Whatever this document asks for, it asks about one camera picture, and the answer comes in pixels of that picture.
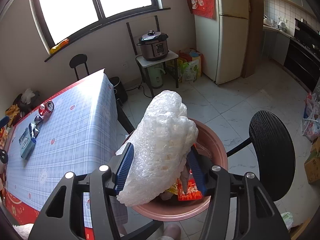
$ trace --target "small white table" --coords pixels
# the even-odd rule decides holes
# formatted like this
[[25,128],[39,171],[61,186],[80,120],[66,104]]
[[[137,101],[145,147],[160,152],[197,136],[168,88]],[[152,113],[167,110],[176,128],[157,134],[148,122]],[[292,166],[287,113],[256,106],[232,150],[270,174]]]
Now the small white table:
[[[148,87],[150,89],[150,92],[151,92],[151,96],[153,98],[155,97],[155,95],[153,93],[153,88],[152,88],[152,85],[151,85],[151,80],[150,80],[150,76],[149,76],[148,67],[151,67],[151,66],[154,66],[156,64],[162,63],[163,67],[164,67],[164,70],[167,71],[175,79],[176,88],[178,88],[179,87],[178,62],[177,62],[177,58],[178,57],[179,57],[178,54],[175,54],[171,50],[169,50],[168,55],[165,58],[161,59],[161,60],[148,61],[143,56],[137,57],[137,63],[138,63],[139,69],[140,69],[142,80],[143,80],[143,82],[147,83],[147,85],[148,85]],[[169,70],[165,65],[165,62],[168,61],[168,60],[174,60],[174,73],[171,70]],[[142,71],[142,68],[145,69],[146,76],[144,75],[144,73]]]

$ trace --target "dining table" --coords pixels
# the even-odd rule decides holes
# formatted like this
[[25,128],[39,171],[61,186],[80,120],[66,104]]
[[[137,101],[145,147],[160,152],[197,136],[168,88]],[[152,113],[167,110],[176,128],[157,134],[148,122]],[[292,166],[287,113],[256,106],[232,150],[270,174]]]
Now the dining table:
[[[27,159],[20,155],[19,138],[39,115],[39,106],[13,127],[7,142],[4,204],[21,225],[35,222],[67,172],[88,174],[109,162],[117,151],[116,99],[113,85],[103,69],[48,100],[54,103],[54,110],[44,116],[35,147]],[[126,223],[126,207],[115,198],[111,201],[116,205],[116,220]],[[93,239],[89,193],[84,193],[84,226],[87,239]]]

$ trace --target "window frame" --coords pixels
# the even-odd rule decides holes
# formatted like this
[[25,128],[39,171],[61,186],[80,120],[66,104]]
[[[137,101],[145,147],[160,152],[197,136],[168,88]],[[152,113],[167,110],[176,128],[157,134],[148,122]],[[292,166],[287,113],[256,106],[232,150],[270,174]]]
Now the window frame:
[[[99,26],[101,27],[101,26],[109,25],[113,22],[117,22],[117,21],[121,20],[122,18],[128,18],[130,16],[135,16],[135,15],[143,13],[143,12],[148,12],[148,11],[153,11],[153,10],[159,9],[158,0],[151,0],[151,5],[149,5],[149,6],[135,8],[135,9],[131,9],[129,11],[124,11],[124,12],[112,15],[110,17],[105,17],[104,12],[103,12],[103,7],[101,5],[100,0],[92,0],[92,2],[94,5],[94,8],[96,10],[97,16],[98,16],[98,21],[76,31],[75,33],[72,33],[68,37],[65,37],[65,39],[69,39],[69,43],[73,42],[75,40],[78,40],[79,38],[81,38],[82,36],[84,36],[87,33],[91,33],[93,29],[95,29]],[[54,43],[53,38],[51,36],[51,33],[49,31],[49,28],[47,26],[47,23],[44,19],[44,15],[43,15],[42,8],[40,5],[40,0],[33,0],[33,6],[35,9],[37,21],[38,21],[39,26],[42,30],[44,39],[46,40],[49,48],[51,49],[55,45],[59,44],[61,41],[59,41],[58,43]]]

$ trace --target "electric pressure cooker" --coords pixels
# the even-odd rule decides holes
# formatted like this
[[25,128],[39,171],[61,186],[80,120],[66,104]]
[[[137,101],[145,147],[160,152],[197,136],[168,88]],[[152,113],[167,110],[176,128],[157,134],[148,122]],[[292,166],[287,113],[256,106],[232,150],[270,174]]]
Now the electric pressure cooker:
[[140,46],[142,56],[149,61],[160,60],[168,55],[167,38],[165,33],[149,31],[140,39],[137,46]]

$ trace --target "metal bolt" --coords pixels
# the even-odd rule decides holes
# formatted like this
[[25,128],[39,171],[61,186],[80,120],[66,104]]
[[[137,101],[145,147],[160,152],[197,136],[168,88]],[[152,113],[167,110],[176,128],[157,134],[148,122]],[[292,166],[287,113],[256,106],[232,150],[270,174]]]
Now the metal bolt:
[[64,175],[67,179],[71,179],[73,177],[73,172],[69,171]]
[[221,170],[221,167],[218,166],[218,165],[214,165],[214,166],[211,167],[211,169],[212,169],[213,171],[220,171],[220,170]]
[[108,165],[101,165],[99,167],[99,171],[107,171],[107,170],[109,170],[109,166]]
[[255,175],[252,172],[248,172],[246,176],[248,179],[253,179],[255,177]]

